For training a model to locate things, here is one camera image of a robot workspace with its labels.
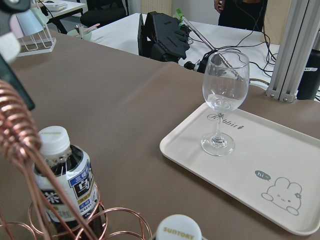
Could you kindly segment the clear wine glass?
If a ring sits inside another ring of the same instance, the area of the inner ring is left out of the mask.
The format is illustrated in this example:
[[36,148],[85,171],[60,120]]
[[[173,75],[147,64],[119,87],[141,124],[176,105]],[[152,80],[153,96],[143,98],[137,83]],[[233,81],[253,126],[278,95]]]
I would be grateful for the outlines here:
[[212,156],[227,156],[235,150],[235,142],[221,132],[225,113],[236,110],[246,99],[250,85],[249,58],[238,51],[217,51],[208,58],[202,94],[207,105],[217,114],[216,130],[204,135],[201,146]]

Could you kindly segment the cream rabbit tray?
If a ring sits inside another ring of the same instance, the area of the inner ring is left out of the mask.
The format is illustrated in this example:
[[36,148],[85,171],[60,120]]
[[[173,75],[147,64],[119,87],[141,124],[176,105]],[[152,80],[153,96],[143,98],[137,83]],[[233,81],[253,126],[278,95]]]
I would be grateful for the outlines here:
[[221,130],[235,142],[227,156],[201,146],[214,132],[217,115],[206,103],[160,142],[173,162],[296,235],[320,227],[320,141],[273,121],[236,109]]

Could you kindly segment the black equipment on table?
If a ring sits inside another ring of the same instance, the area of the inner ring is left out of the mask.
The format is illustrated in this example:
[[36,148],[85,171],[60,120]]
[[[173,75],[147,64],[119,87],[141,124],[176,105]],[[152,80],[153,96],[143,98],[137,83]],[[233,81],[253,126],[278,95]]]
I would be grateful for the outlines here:
[[156,11],[149,12],[146,19],[139,15],[137,44],[140,56],[160,62],[186,59],[190,29],[177,18]]

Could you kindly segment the tea bottle front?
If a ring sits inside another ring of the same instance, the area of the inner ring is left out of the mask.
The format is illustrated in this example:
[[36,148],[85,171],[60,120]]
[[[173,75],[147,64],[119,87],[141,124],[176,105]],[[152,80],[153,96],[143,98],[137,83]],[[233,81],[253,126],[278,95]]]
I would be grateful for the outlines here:
[[199,225],[189,216],[173,214],[163,219],[152,240],[202,240]]

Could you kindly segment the aluminium frame post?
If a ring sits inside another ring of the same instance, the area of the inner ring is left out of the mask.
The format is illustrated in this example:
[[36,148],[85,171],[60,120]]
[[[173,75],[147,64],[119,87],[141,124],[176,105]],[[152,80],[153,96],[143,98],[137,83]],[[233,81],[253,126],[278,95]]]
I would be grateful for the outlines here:
[[297,89],[319,30],[319,17],[318,0],[291,2],[275,67],[266,90],[268,97],[285,103],[296,99]]

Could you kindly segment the tea bottle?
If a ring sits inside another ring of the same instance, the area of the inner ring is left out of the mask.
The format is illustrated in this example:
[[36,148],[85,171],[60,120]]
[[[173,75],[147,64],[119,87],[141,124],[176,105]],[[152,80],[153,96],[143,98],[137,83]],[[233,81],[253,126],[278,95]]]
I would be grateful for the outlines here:
[[202,240],[199,225],[189,216],[173,214],[163,219],[152,240]]
[[[38,134],[41,140],[39,151],[73,205],[84,219],[89,218],[92,213],[97,214],[99,212],[98,190],[94,183],[89,155],[80,147],[71,144],[68,132],[62,126],[48,126]],[[42,194],[56,211],[53,213],[47,209],[46,214],[57,233],[60,234],[58,239],[71,240],[73,237],[66,233],[66,229],[58,218],[62,218],[71,229],[78,226],[76,219],[40,170],[34,167],[33,172]]]

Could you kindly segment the tea bottle rear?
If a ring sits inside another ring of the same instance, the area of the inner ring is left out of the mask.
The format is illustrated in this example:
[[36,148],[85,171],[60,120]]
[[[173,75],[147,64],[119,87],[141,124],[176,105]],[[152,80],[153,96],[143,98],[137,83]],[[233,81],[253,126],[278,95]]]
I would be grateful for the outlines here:
[[[98,190],[94,183],[89,155],[80,147],[71,144],[68,132],[62,126],[48,126],[38,134],[41,140],[39,151],[73,205],[84,219],[89,218],[92,213],[97,214],[99,212]],[[66,233],[66,229],[58,218],[62,218],[71,229],[78,226],[76,219],[40,170],[34,167],[33,172],[42,194],[56,211],[53,213],[47,209],[46,214],[57,233],[60,234],[58,239],[71,240],[73,237]]]

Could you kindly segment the person in black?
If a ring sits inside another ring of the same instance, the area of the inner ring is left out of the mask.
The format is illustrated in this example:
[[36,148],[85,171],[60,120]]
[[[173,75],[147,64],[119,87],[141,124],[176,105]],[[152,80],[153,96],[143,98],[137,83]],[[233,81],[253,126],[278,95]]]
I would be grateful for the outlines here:
[[214,0],[219,13],[218,25],[261,32],[264,26],[267,0]]

